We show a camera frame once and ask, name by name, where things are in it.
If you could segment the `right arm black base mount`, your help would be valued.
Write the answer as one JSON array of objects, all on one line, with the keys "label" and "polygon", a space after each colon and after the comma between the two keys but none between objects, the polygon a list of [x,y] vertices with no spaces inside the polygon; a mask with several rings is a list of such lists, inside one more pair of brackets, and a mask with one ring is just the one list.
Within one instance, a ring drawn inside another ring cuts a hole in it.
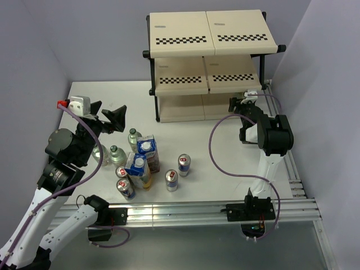
[{"label": "right arm black base mount", "polygon": [[229,222],[275,220],[275,210],[271,198],[260,199],[252,195],[246,195],[242,203],[226,204],[221,210],[227,215]]}]

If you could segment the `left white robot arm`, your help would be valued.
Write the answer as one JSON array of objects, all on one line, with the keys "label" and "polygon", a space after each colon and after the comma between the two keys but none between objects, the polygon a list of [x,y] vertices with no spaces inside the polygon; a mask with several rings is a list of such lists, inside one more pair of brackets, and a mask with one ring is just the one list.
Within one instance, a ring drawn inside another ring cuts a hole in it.
[{"label": "left white robot arm", "polygon": [[115,226],[109,203],[91,195],[66,221],[52,231],[48,228],[54,217],[74,190],[97,174],[102,162],[85,176],[94,147],[100,147],[101,133],[112,134],[125,129],[126,106],[114,111],[102,110],[107,121],[97,113],[101,101],[91,103],[88,97],[72,97],[58,101],[57,108],[72,116],[77,122],[76,131],[66,128],[55,130],[45,149],[49,162],[37,182],[37,189],[17,229],[1,248],[1,269],[49,269],[58,253],[86,228],[106,230],[101,240],[107,241]]}]

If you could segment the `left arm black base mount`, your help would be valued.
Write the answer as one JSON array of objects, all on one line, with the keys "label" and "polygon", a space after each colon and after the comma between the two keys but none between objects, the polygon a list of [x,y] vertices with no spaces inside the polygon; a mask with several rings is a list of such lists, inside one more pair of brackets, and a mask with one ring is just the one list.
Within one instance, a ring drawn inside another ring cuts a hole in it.
[{"label": "left arm black base mount", "polygon": [[127,208],[106,208],[98,213],[97,226],[124,226],[127,223]]}]

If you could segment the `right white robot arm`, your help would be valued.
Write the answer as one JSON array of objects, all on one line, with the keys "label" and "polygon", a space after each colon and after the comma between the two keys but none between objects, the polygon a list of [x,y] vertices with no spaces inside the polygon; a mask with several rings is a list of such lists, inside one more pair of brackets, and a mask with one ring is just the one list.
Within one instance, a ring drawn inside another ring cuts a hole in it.
[{"label": "right white robot arm", "polygon": [[243,144],[255,144],[260,149],[257,175],[269,182],[256,179],[249,188],[250,194],[259,199],[271,196],[270,184],[274,181],[279,163],[294,144],[294,136],[286,115],[270,117],[253,102],[243,103],[229,99],[229,112],[243,115],[239,139]]}]

